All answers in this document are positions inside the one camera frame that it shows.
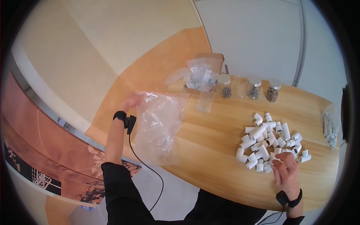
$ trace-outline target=silver metal lid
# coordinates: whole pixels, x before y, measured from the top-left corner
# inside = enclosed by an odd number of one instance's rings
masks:
[[[220,74],[219,77],[217,78],[217,82],[219,84],[229,84],[230,81],[231,78],[229,74]]]
[[[281,81],[277,78],[270,78],[269,86],[275,90],[279,90],[281,88]]]
[[[253,84],[254,87],[261,85],[261,78],[258,76],[252,76],[248,78],[249,83]]]

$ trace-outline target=bundle of pvc pipes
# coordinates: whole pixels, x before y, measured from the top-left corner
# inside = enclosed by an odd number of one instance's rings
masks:
[[[249,169],[256,167],[258,172],[265,171],[269,173],[273,170],[271,167],[274,165],[273,160],[280,161],[280,159],[275,157],[276,154],[291,152],[295,159],[298,158],[301,150],[300,142],[302,140],[302,136],[299,133],[290,136],[288,124],[273,121],[269,113],[265,114],[266,122],[264,122],[258,113],[254,115],[254,119],[255,127],[245,127],[246,135],[241,138],[242,143],[236,153],[238,161],[245,163]],[[273,152],[269,152],[267,149],[271,146],[274,148]],[[250,148],[252,152],[249,156],[245,155],[245,149],[247,148]],[[310,159],[311,155],[308,154],[308,150],[305,150],[298,161],[303,163]]]

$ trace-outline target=right hand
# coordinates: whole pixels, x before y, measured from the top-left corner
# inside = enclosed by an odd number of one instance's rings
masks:
[[[297,199],[300,194],[300,183],[297,181],[299,165],[290,152],[276,154],[275,157],[285,163],[284,165],[278,160],[273,160],[274,165],[272,167],[275,176],[275,183],[286,193],[289,200],[293,201]]]

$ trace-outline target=left hand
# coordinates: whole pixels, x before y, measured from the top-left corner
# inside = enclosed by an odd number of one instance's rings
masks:
[[[130,108],[138,106],[144,100],[144,94],[136,95],[132,94],[128,96],[121,104],[118,111],[124,111],[127,113]]]

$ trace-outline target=fingers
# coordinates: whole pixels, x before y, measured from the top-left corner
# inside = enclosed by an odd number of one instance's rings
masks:
[[[279,175],[281,178],[285,179],[288,177],[288,170],[286,169],[286,166],[279,162],[278,160],[273,160],[274,167],[276,167],[277,171],[279,172]]]
[[[272,168],[273,168],[273,171],[274,171],[275,184],[280,187],[280,186],[281,186],[280,173],[279,173],[279,171],[276,169],[275,166],[272,166]]]
[[[285,166],[290,170],[293,170],[297,167],[294,156],[290,152],[276,154],[275,157],[283,161],[285,163]]]

